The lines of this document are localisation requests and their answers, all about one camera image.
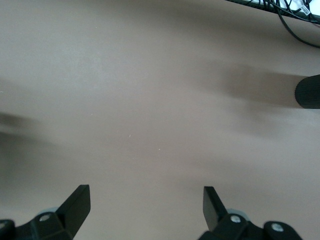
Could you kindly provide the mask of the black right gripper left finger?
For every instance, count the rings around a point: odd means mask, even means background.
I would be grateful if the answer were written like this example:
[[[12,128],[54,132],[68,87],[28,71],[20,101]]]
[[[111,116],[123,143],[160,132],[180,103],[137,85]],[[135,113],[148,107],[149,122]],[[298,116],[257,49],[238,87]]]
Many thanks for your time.
[[[15,228],[16,240],[73,240],[90,213],[90,186],[79,185],[55,210]]]

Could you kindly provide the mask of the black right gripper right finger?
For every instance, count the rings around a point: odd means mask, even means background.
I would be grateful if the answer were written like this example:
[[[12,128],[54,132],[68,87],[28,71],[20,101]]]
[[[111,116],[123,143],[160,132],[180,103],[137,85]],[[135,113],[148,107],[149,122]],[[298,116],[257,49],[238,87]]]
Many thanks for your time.
[[[262,240],[263,230],[238,213],[229,213],[212,186],[203,188],[203,215],[208,231],[201,240]]]

